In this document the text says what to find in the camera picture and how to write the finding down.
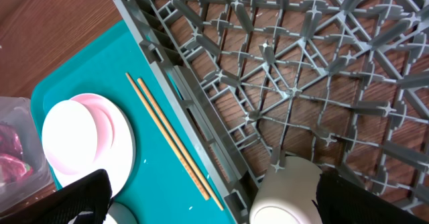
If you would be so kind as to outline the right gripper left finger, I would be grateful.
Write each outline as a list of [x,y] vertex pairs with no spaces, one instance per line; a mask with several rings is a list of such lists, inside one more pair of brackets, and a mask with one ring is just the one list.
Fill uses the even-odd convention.
[[103,223],[112,204],[109,175],[98,169],[6,217],[2,223]]

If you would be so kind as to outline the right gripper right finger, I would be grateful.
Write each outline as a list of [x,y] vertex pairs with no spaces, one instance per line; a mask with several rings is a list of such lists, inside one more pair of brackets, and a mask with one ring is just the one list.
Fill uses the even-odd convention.
[[313,203],[323,224],[428,224],[333,173],[320,175]]

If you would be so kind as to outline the grey bowl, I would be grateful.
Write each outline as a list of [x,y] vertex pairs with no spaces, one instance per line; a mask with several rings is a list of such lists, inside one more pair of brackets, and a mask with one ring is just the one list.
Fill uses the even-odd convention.
[[126,206],[113,203],[109,207],[103,224],[137,224],[137,219]]

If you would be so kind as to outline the white cup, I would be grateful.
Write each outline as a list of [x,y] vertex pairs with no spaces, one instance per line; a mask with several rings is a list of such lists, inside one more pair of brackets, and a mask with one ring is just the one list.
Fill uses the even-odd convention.
[[321,223],[316,207],[321,174],[317,165],[296,156],[270,165],[252,204],[250,224]]

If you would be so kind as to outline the small pink plate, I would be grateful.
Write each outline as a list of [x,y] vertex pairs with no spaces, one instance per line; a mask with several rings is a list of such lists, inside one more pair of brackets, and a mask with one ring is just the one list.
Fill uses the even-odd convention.
[[98,96],[83,93],[56,103],[42,127],[48,162],[62,174],[88,169],[113,143],[113,124]]

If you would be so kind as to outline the red snack wrapper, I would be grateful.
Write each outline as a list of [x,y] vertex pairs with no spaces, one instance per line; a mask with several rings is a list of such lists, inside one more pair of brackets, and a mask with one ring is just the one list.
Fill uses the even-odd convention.
[[23,160],[23,148],[16,129],[1,124],[1,186],[21,182],[33,174],[34,169]]

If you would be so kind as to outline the wooden chopstick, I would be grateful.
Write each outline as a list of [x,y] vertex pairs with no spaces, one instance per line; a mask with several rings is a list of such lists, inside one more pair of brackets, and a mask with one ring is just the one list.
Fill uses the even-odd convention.
[[150,117],[153,119],[154,123],[158,127],[158,129],[161,131],[163,137],[167,141],[168,145],[176,155],[177,159],[180,161],[181,165],[184,167],[186,172],[188,173],[189,177],[197,187],[200,194],[203,196],[204,200],[208,200],[210,198],[210,195],[208,194],[207,190],[203,187],[202,183],[199,181],[198,177],[194,173],[193,169],[190,167],[189,163],[186,161],[185,157],[182,155],[181,151],[178,149],[176,144],[174,143],[173,139],[171,138],[170,134],[166,131],[165,127],[159,120],[158,116],[155,114],[152,107],[149,105],[146,98],[143,96],[143,93],[140,91],[139,87],[136,85],[132,77],[128,72],[125,73],[125,76],[127,77],[129,83],[133,87],[133,90],[139,97],[140,101],[143,103],[143,106],[146,108],[147,112],[149,113]]
[[205,176],[202,174],[200,168],[193,160],[192,156],[189,154],[188,150],[186,149],[185,145],[183,144],[182,140],[179,138],[173,127],[171,126],[170,122],[166,118],[164,112],[161,110],[160,106],[158,105],[157,101],[154,99],[153,95],[151,94],[150,90],[147,88],[146,84],[144,83],[142,78],[137,79],[141,89],[144,92],[145,98],[147,101],[149,101],[150,106],[154,110],[155,114],[158,116],[159,120],[165,127],[166,131],[170,134],[171,138],[173,139],[174,143],[178,147],[178,149],[181,151],[182,155],[185,157],[186,161],[189,163],[190,167],[193,169],[194,173],[198,177],[199,181],[202,183],[203,187],[207,190],[210,197],[214,200],[214,202],[217,204],[220,210],[224,210],[223,204],[215,194],[214,190],[212,189],[211,185],[208,183],[208,180],[205,178]]

